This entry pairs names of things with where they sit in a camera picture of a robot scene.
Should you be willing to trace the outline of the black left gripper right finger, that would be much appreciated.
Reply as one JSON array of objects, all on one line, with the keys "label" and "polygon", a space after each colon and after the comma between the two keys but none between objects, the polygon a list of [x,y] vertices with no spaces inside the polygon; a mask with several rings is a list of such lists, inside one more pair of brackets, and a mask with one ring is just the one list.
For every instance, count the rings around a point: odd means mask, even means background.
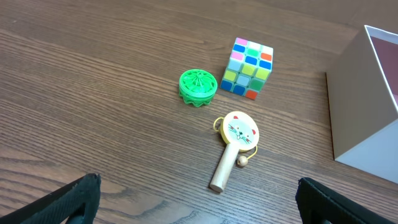
[{"label": "black left gripper right finger", "polygon": [[394,224],[309,177],[298,181],[295,200],[303,224]]}]

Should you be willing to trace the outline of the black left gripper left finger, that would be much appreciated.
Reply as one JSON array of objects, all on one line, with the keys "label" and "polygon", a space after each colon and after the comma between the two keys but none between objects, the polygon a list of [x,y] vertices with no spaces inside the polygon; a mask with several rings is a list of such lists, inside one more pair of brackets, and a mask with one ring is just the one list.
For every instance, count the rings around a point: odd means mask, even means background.
[{"label": "black left gripper left finger", "polygon": [[1,217],[1,223],[92,224],[99,208],[101,176],[86,174],[54,192]]}]

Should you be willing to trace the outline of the colourful puzzle cube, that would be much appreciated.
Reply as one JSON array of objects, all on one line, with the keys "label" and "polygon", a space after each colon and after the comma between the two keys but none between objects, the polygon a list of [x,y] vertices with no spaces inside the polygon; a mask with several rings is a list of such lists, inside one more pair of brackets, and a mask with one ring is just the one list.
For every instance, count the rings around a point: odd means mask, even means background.
[{"label": "colourful puzzle cube", "polygon": [[255,100],[272,73],[274,49],[236,38],[220,88]]}]

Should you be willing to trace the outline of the wooden cat rattle drum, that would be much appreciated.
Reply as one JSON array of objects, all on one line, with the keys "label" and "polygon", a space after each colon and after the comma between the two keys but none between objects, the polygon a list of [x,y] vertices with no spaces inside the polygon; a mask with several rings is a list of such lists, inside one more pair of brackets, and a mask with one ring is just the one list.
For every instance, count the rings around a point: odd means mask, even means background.
[{"label": "wooden cat rattle drum", "polygon": [[221,134],[226,148],[210,182],[210,188],[222,193],[233,166],[245,167],[255,155],[253,153],[245,156],[244,153],[252,149],[254,152],[258,151],[259,129],[255,121],[241,111],[232,111],[224,117],[217,118],[213,123],[213,129]]}]

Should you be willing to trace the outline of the white open cardboard box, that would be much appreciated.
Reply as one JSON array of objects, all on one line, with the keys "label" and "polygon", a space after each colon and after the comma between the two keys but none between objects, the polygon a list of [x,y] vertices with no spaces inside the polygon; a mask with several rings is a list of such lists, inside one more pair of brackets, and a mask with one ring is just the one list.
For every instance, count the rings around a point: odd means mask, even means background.
[{"label": "white open cardboard box", "polygon": [[326,80],[334,159],[397,182],[397,34],[365,25]]}]

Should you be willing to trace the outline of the green round plastic toy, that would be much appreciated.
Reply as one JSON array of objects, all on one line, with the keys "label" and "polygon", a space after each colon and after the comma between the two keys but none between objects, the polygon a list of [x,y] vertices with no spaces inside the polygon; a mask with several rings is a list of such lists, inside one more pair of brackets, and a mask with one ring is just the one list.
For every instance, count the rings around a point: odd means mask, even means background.
[{"label": "green round plastic toy", "polygon": [[179,79],[179,96],[185,104],[192,104],[197,108],[209,105],[217,88],[218,83],[215,77],[201,69],[187,70]]}]

